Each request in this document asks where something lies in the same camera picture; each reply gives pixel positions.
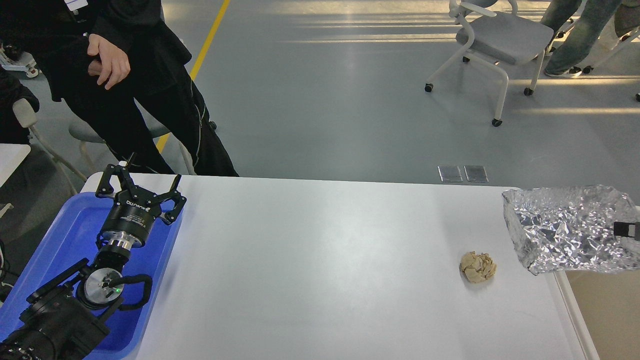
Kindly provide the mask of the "standing person's left hand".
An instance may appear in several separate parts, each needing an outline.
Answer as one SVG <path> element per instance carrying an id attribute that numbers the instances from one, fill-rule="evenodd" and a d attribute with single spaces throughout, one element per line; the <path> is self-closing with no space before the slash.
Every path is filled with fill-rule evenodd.
<path id="1" fill-rule="evenodd" d="M 102 62 L 102 73 L 98 76 L 97 84 L 109 91 L 130 75 L 128 55 L 98 34 L 90 34 L 88 41 L 87 54 Z"/>

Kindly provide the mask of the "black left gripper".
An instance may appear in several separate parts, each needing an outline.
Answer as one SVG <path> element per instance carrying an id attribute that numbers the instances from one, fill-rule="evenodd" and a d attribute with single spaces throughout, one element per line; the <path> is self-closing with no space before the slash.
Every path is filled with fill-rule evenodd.
<path id="1" fill-rule="evenodd" d="M 178 219 L 187 199 L 178 190 L 181 174 L 174 177 L 169 191 L 156 194 L 144 188 L 134 187 L 128 167 L 135 159 L 135 153 L 118 164 L 108 164 L 102 173 L 94 195 L 96 198 L 111 198 L 113 206 L 97 236 L 97 247 L 103 248 L 117 235 L 132 237 L 133 248 L 141 248 L 149 238 L 156 219 L 171 225 Z M 112 176 L 119 180 L 121 191 L 115 193 L 111 185 Z M 173 207 L 163 210 L 162 204 L 172 203 Z"/>

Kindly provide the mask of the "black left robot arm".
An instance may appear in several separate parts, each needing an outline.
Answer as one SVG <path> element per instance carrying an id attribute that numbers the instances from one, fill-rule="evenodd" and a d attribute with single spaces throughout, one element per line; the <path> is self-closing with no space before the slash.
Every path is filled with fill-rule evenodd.
<path id="1" fill-rule="evenodd" d="M 186 198 L 109 164 L 61 208 L 1 308 L 3 360 L 122 360 L 139 344 Z"/>

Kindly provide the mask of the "standing person's right hand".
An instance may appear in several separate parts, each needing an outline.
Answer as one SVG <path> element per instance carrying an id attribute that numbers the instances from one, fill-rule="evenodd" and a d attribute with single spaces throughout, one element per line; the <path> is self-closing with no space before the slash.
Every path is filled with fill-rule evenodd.
<path id="1" fill-rule="evenodd" d="M 100 76 L 103 70 L 102 61 L 100 59 L 93 59 L 87 67 L 87 73 L 89 76 Z"/>

